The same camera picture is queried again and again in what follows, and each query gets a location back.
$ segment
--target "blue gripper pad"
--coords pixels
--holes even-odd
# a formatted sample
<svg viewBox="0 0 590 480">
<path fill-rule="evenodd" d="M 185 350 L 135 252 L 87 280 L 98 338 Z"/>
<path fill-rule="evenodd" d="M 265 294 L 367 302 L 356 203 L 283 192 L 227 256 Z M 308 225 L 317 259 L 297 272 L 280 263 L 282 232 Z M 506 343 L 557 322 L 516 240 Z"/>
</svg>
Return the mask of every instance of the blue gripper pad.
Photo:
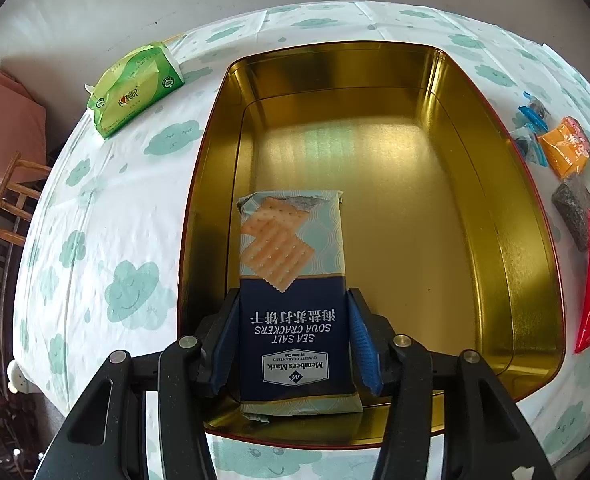
<svg viewBox="0 0 590 480">
<path fill-rule="evenodd" d="M 229 380 L 230 367 L 237 351 L 239 341 L 239 295 L 230 310 L 230 315 L 224 323 L 221 337 L 213 351 L 213 373 L 211 374 L 211 388 L 217 395 L 221 387 Z"/>
<path fill-rule="evenodd" d="M 346 297 L 348 300 L 351 350 L 357 359 L 361 382 L 370 389 L 374 396 L 379 397 L 384 388 L 380 371 L 379 352 L 375 348 L 371 334 L 362 317 L 362 312 L 351 291 L 348 292 Z"/>
</svg>

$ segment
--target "green tissue pack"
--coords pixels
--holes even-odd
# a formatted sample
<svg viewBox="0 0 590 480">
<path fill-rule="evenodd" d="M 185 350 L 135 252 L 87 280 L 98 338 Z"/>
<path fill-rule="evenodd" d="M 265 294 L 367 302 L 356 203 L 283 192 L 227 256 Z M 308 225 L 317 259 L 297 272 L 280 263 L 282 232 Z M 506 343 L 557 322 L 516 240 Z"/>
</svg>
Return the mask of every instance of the green tissue pack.
<svg viewBox="0 0 590 480">
<path fill-rule="evenodd" d="M 91 91 L 88 108 L 107 139 L 150 105 L 184 84 L 164 43 L 139 47 L 110 67 Z"/>
</svg>

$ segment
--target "orange snack bag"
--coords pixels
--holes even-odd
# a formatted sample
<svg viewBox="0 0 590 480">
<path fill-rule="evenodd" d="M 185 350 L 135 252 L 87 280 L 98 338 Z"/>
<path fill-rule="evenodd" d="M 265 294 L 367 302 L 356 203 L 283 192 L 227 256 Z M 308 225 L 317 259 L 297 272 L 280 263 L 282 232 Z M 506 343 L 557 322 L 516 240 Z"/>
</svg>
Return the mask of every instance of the orange snack bag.
<svg viewBox="0 0 590 480">
<path fill-rule="evenodd" d="M 553 171 L 560 178 L 582 173 L 590 157 L 590 143 L 573 117 L 564 117 L 557 128 L 538 137 Z"/>
</svg>

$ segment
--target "navy blue label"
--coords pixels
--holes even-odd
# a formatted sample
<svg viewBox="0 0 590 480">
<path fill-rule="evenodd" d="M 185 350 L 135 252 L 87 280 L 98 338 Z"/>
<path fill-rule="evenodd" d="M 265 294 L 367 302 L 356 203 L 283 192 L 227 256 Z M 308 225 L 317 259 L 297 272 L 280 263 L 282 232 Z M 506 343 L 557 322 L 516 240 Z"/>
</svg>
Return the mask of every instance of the navy blue label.
<svg viewBox="0 0 590 480">
<path fill-rule="evenodd" d="M 343 276 L 299 278 L 285 292 L 242 278 L 242 402 L 355 392 Z"/>
</svg>

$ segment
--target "metal bolt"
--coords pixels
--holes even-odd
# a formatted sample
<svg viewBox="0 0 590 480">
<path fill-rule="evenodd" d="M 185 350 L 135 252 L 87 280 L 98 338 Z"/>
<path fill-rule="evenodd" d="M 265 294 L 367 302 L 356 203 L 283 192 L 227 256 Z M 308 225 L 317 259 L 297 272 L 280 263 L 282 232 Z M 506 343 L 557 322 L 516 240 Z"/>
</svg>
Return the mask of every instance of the metal bolt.
<svg viewBox="0 0 590 480">
<path fill-rule="evenodd" d="M 474 350 L 467 350 L 466 352 L 464 352 L 464 361 L 466 361 L 467 363 L 471 363 L 472 365 L 474 365 L 475 363 L 479 363 L 480 354 L 478 354 Z"/>
<path fill-rule="evenodd" d="M 123 363 L 126 359 L 126 352 L 123 350 L 116 350 L 110 357 L 108 357 L 108 361 L 113 363 L 114 365 L 118 365 L 119 363 Z"/>
<path fill-rule="evenodd" d="M 399 346 L 400 348 L 408 348 L 413 344 L 413 340 L 409 338 L 409 336 L 404 334 L 397 334 L 393 338 L 393 343 L 395 346 Z"/>
<path fill-rule="evenodd" d="M 193 348 L 195 345 L 197 345 L 197 338 L 195 336 L 185 335 L 179 339 L 179 346 L 181 348 Z"/>
</svg>

